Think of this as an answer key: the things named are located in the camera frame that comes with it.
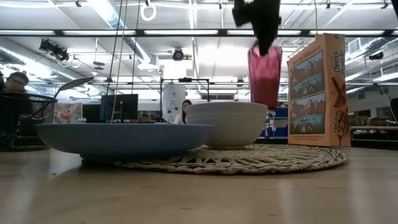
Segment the black wire basket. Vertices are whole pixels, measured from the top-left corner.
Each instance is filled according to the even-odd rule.
[[[0,93],[0,151],[50,149],[38,137],[35,125],[53,123],[58,100],[27,93]]]

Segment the desk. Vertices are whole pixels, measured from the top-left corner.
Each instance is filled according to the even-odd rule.
[[[379,131],[398,131],[397,126],[350,126],[351,131],[355,130],[379,130]]]
[[[393,223],[398,153],[346,148],[335,169],[187,175],[81,166],[54,150],[0,154],[1,224]]]

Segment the cardboard box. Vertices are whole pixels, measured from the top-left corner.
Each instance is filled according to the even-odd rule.
[[[287,66],[289,144],[350,146],[344,36],[319,36]]]

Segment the blue bowl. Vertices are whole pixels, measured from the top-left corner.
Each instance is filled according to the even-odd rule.
[[[46,145],[83,157],[145,159],[184,154],[203,145],[214,126],[197,124],[38,124]]]

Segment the round placemat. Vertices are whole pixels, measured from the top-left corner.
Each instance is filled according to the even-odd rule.
[[[192,174],[237,172],[262,174],[318,170],[343,164],[347,157],[327,147],[286,144],[252,144],[242,150],[211,150],[206,146],[189,151],[182,157],[140,162],[104,162],[116,167],[188,172]]]

